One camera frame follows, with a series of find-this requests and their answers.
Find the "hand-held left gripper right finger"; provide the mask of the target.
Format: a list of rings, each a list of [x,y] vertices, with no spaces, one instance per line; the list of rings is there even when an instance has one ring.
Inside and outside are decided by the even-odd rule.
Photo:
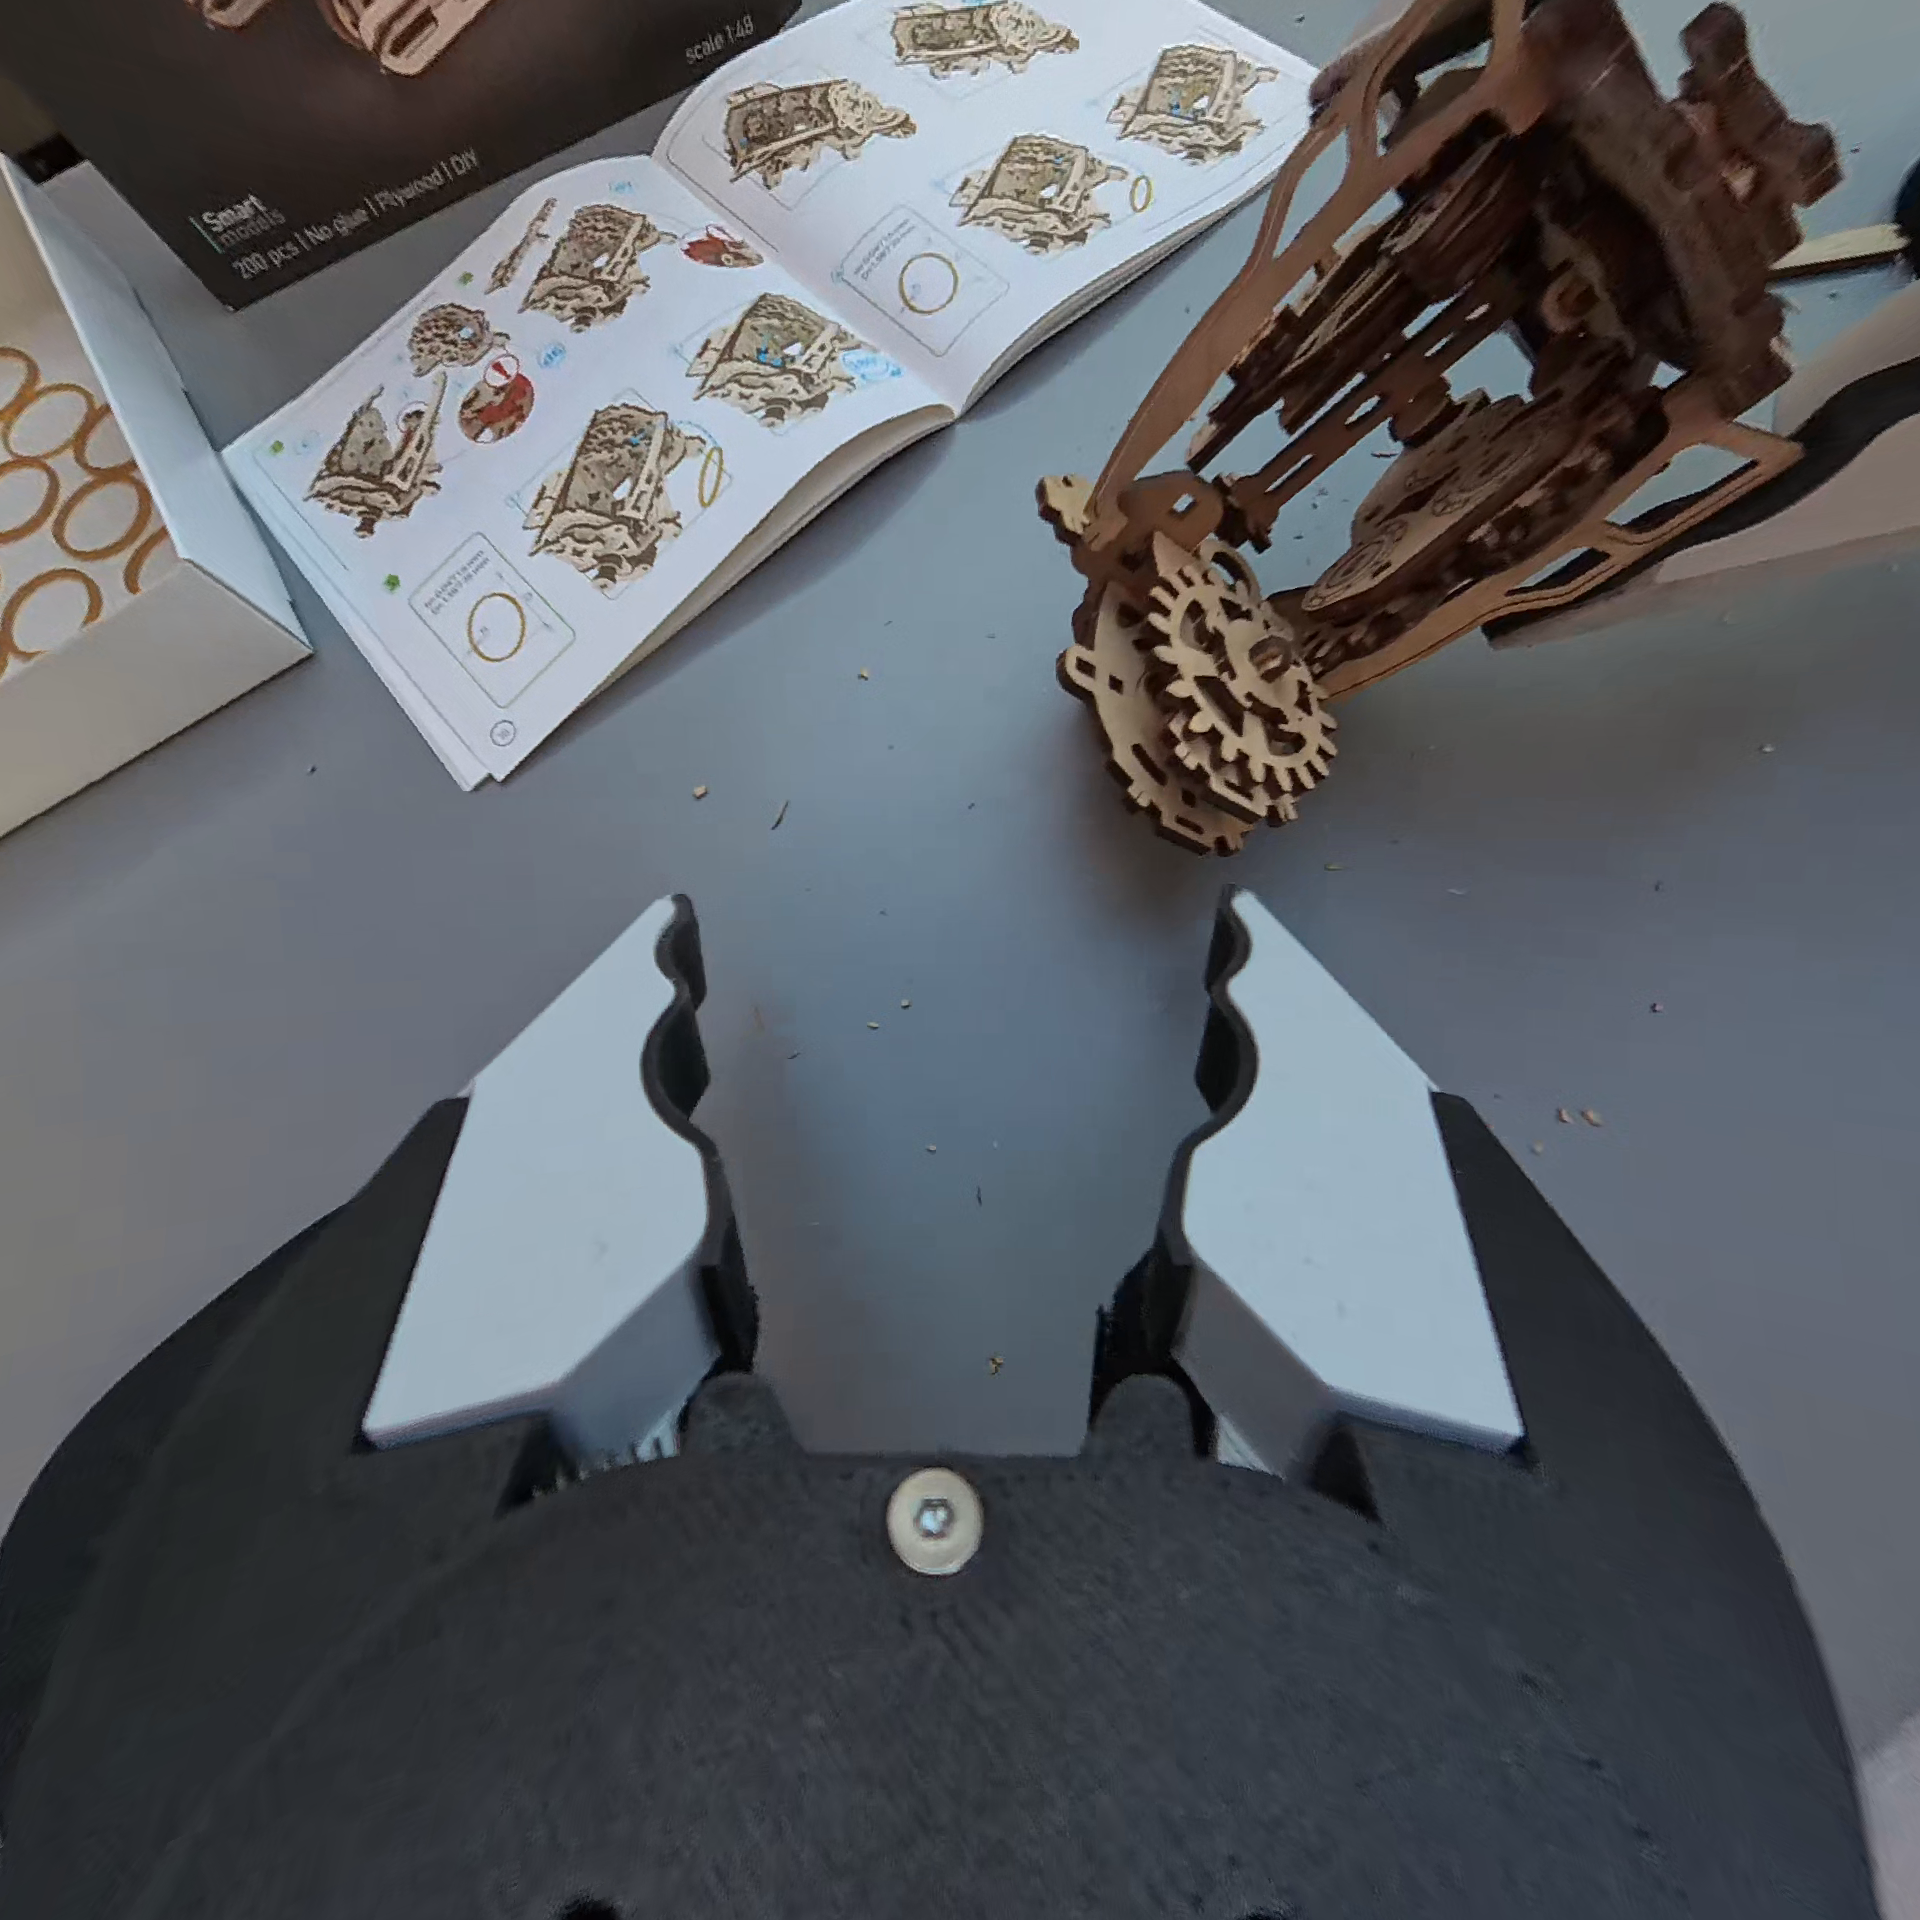
[[[1437,1086],[1248,889],[1206,992],[1209,1119],[1177,1150],[1164,1244],[1212,1454],[1304,1481],[1342,1419],[1520,1446]]]

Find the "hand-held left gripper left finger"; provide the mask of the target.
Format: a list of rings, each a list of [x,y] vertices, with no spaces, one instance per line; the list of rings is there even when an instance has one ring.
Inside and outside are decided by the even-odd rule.
[[[372,1446],[543,1419],[567,1469],[657,1463],[700,1386],[754,1365],[731,1176],[700,1124],[705,993],[700,917],[669,895],[475,1074]]]

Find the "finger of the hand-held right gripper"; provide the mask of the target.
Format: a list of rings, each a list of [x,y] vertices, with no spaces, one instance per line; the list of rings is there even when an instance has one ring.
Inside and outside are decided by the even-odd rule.
[[[1569,609],[1491,621],[1492,647],[1562,642],[1635,616],[1724,612],[1760,590],[1811,584],[1854,564],[1918,558],[1918,435],[1876,435],[1836,477],[1788,511],[1611,584]]]
[[[1775,434],[1805,451],[1918,441],[1918,308],[1876,306],[1817,349],[1780,390]]]

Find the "wooden mechanical model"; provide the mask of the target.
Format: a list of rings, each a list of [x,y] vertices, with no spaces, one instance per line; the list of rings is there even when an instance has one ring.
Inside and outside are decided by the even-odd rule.
[[[1206,482],[1324,698],[1569,609],[1805,462],[1776,266],[1836,137],[1710,2],[1667,90],[1619,2],[1406,2],[1312,83],[1255,251],[1093,480]]]

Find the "wooden gear assembly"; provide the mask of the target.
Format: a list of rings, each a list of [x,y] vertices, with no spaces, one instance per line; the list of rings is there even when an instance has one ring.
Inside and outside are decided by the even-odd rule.
[[[1092,712],[1107,774],[1153,832],[1231,858],[1282,830],[1328,774],[1338,720],[1304,646],[1206,482],[1122,492],[1122,529],[1093,542],[1087,477],[1040,477],[1039,511],[1086,592],[1057,682]]]

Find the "white cardboard tray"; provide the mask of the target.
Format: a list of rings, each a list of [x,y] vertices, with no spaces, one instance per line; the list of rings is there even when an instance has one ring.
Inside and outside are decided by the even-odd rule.
[[[3,163],[3,347],[96,376],[174,539],[127,612],[3,676],[12,832],[308,659],[292,602],[127,280]]]

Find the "pile of yellow rubber bands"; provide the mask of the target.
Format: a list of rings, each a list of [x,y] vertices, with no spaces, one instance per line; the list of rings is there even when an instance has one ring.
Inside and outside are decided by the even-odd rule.
[[[3,676],[127,612],[174,539],[96,376],[3,347]]]

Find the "open instruction booklet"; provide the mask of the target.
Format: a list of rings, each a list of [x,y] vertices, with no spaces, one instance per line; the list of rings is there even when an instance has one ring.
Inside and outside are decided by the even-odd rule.
[[[224,449],[460,785],[1262,192],[1315,65],[1206,2],[840,2],[536,181]]]

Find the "dark model kit box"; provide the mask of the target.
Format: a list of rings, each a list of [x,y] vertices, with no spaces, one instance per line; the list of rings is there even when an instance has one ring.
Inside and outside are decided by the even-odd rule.
[[[798,2],[3,2],[3,76],[228,308],[678,97]]]

